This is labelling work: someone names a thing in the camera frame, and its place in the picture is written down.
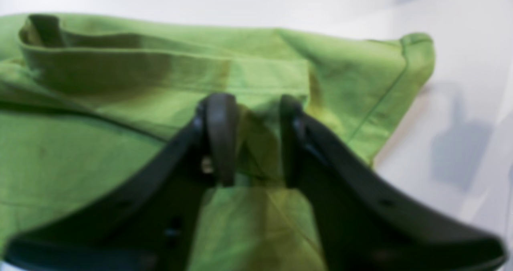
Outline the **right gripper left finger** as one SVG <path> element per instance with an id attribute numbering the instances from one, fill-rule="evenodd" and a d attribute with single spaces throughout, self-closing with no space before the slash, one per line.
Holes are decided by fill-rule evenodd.
<path id="1" fill-rule="evenodd" d="M 236 98 L 203 99 L 192 120 L 121 186 L 12 238 L 6 271 L 185 271 L 205 195 L 232 186 Z"/>

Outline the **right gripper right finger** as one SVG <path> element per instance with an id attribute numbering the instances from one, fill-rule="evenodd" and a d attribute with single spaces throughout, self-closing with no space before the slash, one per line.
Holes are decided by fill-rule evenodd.
<path id="1" fill-rule="evenodd" d="M 375 174 L 299 101 L 280 101 L 283 169 L 306 196 L 330 271 L 496 271 L 502 240 L 440 214 Z"/>

